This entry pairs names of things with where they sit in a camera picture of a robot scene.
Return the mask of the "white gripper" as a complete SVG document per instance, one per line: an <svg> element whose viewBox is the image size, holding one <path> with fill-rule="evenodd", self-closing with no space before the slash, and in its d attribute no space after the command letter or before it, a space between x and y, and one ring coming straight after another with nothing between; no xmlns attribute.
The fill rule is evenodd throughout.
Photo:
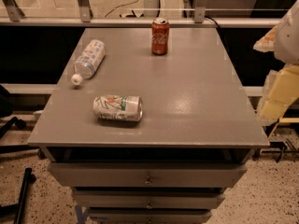
<svg viewBox="0 0 299 224"><path fill-rule="evenodd" d="M299 99L299 0L253 48L260 52L274 51L275 57L286 63L281 70L269 72L257 105L257 122L270 126Z"/></svg>

